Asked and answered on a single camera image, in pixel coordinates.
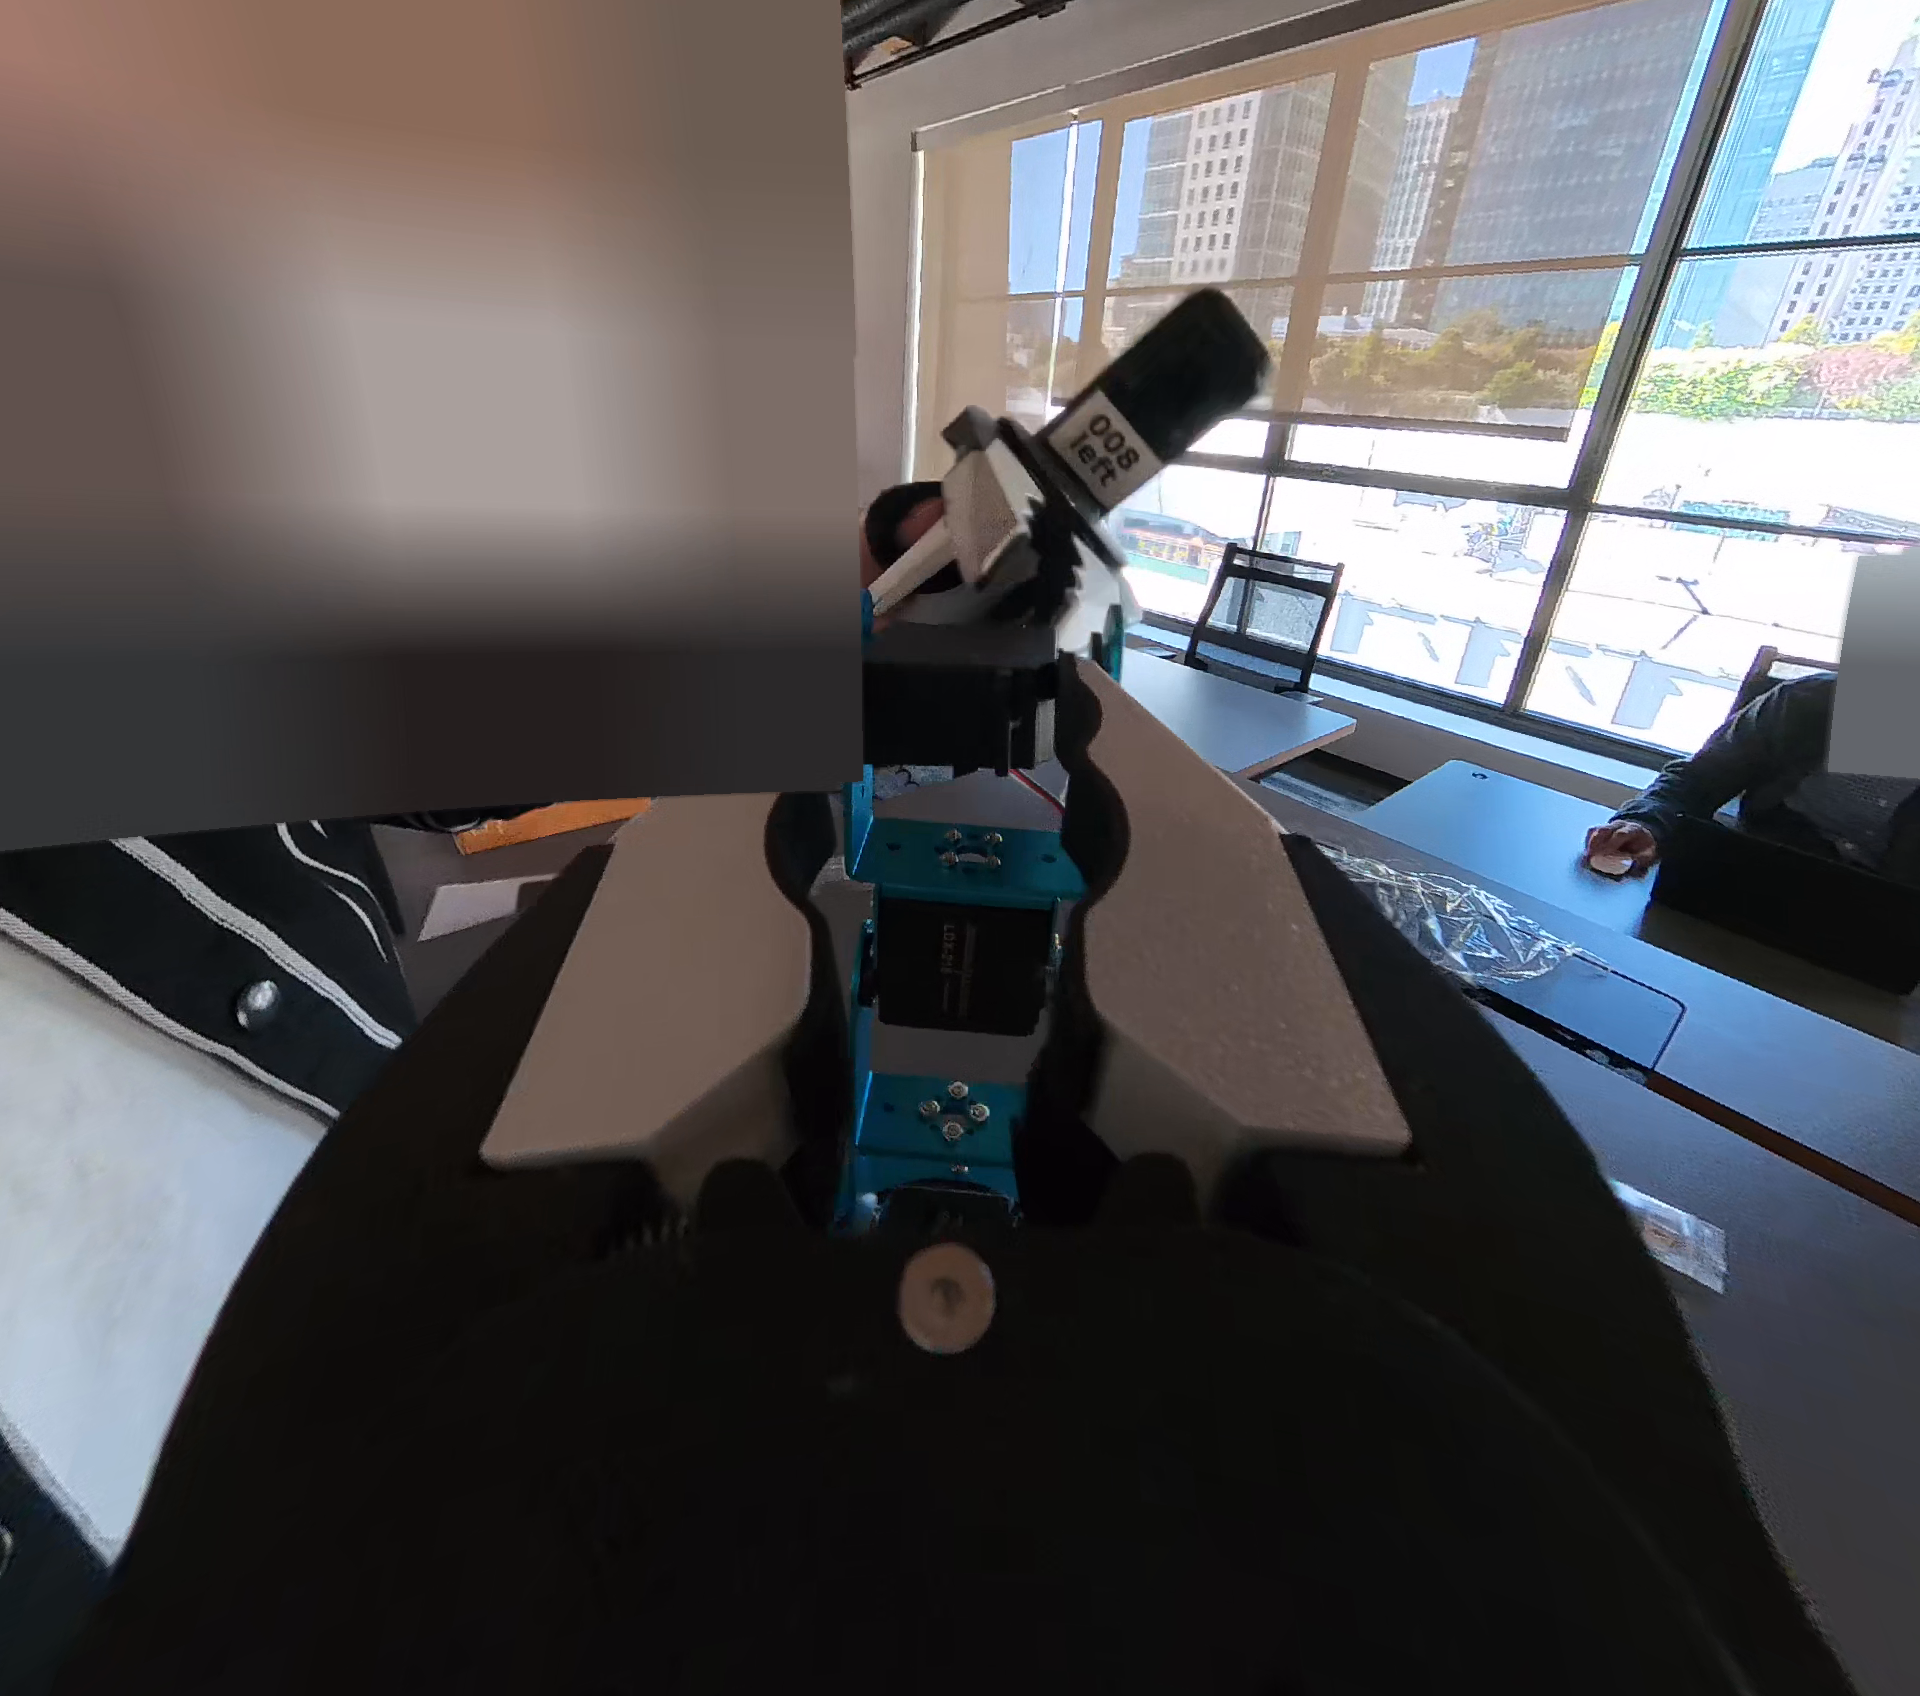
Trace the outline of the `large multi-pane window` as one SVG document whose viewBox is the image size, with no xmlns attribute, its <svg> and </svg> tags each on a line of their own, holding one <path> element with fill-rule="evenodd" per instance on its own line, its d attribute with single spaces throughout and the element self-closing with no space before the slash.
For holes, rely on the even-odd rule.
<svg viewBox="0 0 1920 1696">
<path fill-rule="evenodd" d="M 1915 542 L 1915 0 L 1483 0 L 928 148 L 913 465 L 1178 298 L 1268 374 L 1122 508 L 1151 622 L 1230 542 L 1335 674 L 1690 752 Z"/>
</svg>

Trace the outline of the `blue toy robot arm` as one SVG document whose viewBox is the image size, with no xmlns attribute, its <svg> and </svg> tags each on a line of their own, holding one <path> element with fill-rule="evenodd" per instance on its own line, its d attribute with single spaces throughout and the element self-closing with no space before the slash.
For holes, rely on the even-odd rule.
<svg viewBox="0 0 1920 1696">
<path fill-rule="evenodd" d="M 1068 909 L 1085 879 L 1055 829 L 979 817 L 883 814 L 882 767 L 1019 779 L 1050 748 L 1057 652 L 1046 625 L 907 622 L 875 627 L 865 604 L 865 763 L 841 797 L 841 858 L 872 892 L 850 984 L 851 1131 L 833 1226 L 919 1241 L 1008 1227 L 1037 1189 L 1042 1221 L 1097 1208 L 1117 1161 L 1044 1082 L 875 1065 L 875 1027 L 951 1042 L 1019 1042 L 1044 1027 Z"/>
</svg>

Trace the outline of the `crinkled clear plastic wrap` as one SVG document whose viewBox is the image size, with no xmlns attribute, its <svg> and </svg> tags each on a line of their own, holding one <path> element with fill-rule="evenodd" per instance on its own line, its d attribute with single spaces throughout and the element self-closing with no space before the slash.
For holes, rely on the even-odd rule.
<svg viewBox="0 0 1920 1696">
<path fill-rule="evenodd" d="M 1583 948 L 1475 883 L 1387 864 L 1338 843 L 1319 847 L 1399 937 L 1461 986 L 1544 980 L 1586 958 Z"/>
</svg>

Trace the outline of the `brown wooden chair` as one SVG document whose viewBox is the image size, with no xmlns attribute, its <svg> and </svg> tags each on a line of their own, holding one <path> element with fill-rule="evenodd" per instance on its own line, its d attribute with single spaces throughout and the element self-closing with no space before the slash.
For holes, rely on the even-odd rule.
<svg viewBox="0 0 1920 1696">
<path fill-rule="evenodd" d="M 1810 656 L 1795 656 L 1773 645 L 1763 645 L 1751 656 L 1746 672 L 1740 676 L 1727 716 L 1719 723 L 1718 733 L 1747 730 L 1753 719 L 1755 703 L 1765 701 L 1780 690 L 1793 690 L 1801 682 L 1830 683 L 1835 678 L 1835 661 L 1813 659 Z"/>
</svg>

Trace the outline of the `adjoining grey desk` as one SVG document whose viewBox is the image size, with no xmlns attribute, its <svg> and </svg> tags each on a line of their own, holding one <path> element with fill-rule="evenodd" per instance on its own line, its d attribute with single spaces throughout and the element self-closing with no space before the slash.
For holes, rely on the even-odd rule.
<svg viewBox="0 0 1920 1696">
<path fill-rule="evenodd" d="M 1480 889 L 1572 952 L 1545 975 L 1491 980 L 1506 1025 L 1530 1027 L 1765 1152 L 1914 1223 L 1915 1010 L 1716 927 L 1648 909 L 1642 892 L 1576 861 L 1586 801 L 1464 763 L 1440 790 L 1357 817 L 1260 784 L 1257 799 L 1316 841 Z"/>
</svg>

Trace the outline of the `white paper sheet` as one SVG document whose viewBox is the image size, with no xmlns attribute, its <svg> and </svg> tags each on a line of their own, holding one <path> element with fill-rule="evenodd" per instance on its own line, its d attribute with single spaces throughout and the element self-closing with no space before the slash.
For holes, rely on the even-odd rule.
<svg viewBox="0 0 1920 1696">
<path fill-rule="evenodd" d="M 547 871 L 441 883 L 428 897 L 416 939 L 425 943 L 496 921 L 511 921 L 530 909 L 554 879 L 555 876 Z"/>
</svg>

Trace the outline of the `black chair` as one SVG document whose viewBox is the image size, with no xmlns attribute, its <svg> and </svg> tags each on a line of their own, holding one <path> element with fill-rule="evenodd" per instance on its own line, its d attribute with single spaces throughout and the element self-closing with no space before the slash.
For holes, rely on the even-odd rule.
<svg viewBox="0 0 1920 1696">
<path fill-rule="evenodd" d="M 1303 693 L 1344 566 L 1230 542 L 1195 616 L 1183 664 L 1270 693 Z"/>
</svg>

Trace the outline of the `dark grey desk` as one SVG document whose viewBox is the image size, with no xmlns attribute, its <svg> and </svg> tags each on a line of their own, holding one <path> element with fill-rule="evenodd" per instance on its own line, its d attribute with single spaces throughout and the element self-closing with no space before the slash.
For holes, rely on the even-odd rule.
<svg viewBox="0 0 1920 1696">
<path fill-rule="evenodd" d="M 1768 1688 L 1838 1690 L 1801 1666 L 1799 1615 L 1749 1586 L 1707 1486 L 1763 1518 L 1808 1622 L 1863 1691 L 1915 1691 L 1915 1227 L 1747 1138 L 1657 1108 L 1567 1053 L 1483 1025 L 1303 837 L 1310 909 L 1394 1096 L 1401 1160 L 1260 1152 L 1212 1192 L 1216 1221 L 1334 1260 L 1500 1371 L 1628 1493 L 1679 1560 L 1707 1563 L 1726 1640 Z M 378 1100 L 411 1140 L 473 1155 L 606 866 L 557 873 L 446 989 Z M 1726 1291 L 1645 1249 L 1620 1179 L 1718 1226 Z"/>
</svg>

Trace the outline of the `sheer roller blind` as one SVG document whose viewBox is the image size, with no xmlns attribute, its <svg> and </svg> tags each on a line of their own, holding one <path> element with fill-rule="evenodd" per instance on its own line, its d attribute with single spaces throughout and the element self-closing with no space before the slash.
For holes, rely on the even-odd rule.
<svg viewBox="0 0 1920 1696">
<path fill-rule="evenodd" d="M 1190 292 L 1250 416 L 1561 443 L 1597 391 L 1719 0 L 1475 0 L 922 148 L 916 440 L 1036 430 Z"/>
</svg>

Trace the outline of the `black white-striped jacket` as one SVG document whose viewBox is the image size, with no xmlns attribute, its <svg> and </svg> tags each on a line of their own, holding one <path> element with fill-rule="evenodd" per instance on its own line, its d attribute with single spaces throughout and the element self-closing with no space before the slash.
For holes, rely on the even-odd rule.
<svg viewBox="0 0 1920 1696">
<path fill-rule="evenodd" d="M 42 846 L 2 860 L 2 948 L 54 964 L 322 1131 L 411 1035 L 367 819 Z M 3 1432 L 3 1691 L 45 1691 L 113 1561 Z"/>
</svg>

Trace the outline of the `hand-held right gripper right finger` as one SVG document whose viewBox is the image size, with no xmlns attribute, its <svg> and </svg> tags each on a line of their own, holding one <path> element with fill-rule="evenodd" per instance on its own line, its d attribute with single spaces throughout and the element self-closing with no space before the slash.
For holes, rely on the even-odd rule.
<svg viewBox="0 0 1920 1696">
<path fill-rule="evenodd" d="M 1083 882 L 1019 1170 L 1075 1195 L 1171 1155 L 1210 1195 L 1250 1155 L 1401 1160 L 1407 1118 L 1282 827 L 1083 656 L 1060 661 L 1060 843 Z"/>
</svg>

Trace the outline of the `orange flat object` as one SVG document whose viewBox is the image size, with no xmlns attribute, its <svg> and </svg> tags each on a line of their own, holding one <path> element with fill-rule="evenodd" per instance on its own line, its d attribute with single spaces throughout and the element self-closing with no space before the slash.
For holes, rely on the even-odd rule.
<svg viewBox="0 0 1920 1696">
<path fill-rule="evenodd" d="M 647 795 L 574 797 L 549 801 L 511 815 L 486 817 L 453 834 L 451 841 L 466 858 L 505 847 L 521 847 L 592 827 L 620 826 L 651 807 Z"/>
</svg>

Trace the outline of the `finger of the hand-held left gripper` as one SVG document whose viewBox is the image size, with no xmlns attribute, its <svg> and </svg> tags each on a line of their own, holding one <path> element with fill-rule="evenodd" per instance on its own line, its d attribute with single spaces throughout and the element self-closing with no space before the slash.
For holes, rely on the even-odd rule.
<svg viewBox="0 0 1920 1696">
<path fill-rule="evenodd" d="M 1127 566 L 1093 553 L 1079 555 L 1053 622 L 1057 654 L 1079 657 L 1120 679 L 1127 635 L 1137 622 L 1140 599 Z"/>
<path fill-rule="evenodd" d="M 965 408 L 944 440 L 939 480 L 867 503 L 867 627 L 1083 627 L 1074 513 L 1012 421 Z"/>
</svg>

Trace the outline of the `white shirt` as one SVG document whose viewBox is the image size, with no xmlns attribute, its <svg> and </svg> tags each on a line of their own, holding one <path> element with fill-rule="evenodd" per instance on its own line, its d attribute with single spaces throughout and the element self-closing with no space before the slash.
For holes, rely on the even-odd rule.
<svg viewBox="0 0 1920 1696">
<path fill-rule="evenodd" d="M 2 945 L 3 1433 L 105 1561 L 324 1124 Z"/>
</svg>

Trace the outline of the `small grey desk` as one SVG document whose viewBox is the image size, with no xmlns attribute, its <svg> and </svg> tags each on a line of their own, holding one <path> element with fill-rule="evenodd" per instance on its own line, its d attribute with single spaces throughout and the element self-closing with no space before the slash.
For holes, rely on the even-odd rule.
<svg viewBox="0 0 1920 1696">
<path fill-rule="evenodd" d="M 1357 728 L 1353 716 L 1310 696 L 1260 690 L 1136 648 L 1123 652 L 1117 683 L 1195 756 L 1244 782 L 1331 748 Z"/>
</svg>

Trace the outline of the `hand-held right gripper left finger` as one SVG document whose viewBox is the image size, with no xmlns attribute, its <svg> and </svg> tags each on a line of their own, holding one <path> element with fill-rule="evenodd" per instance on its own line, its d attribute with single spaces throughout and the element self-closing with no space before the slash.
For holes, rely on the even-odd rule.
<svg viewBox="0 0 1920 1696">
<path fill-rule="evenodd" d="M 479 1155 L 496 1170 L 728 1160 L 833 1179 L 851 1035 L 814 883 L 823 792 L 666 795 L 615 837 Z"/>
</svg>

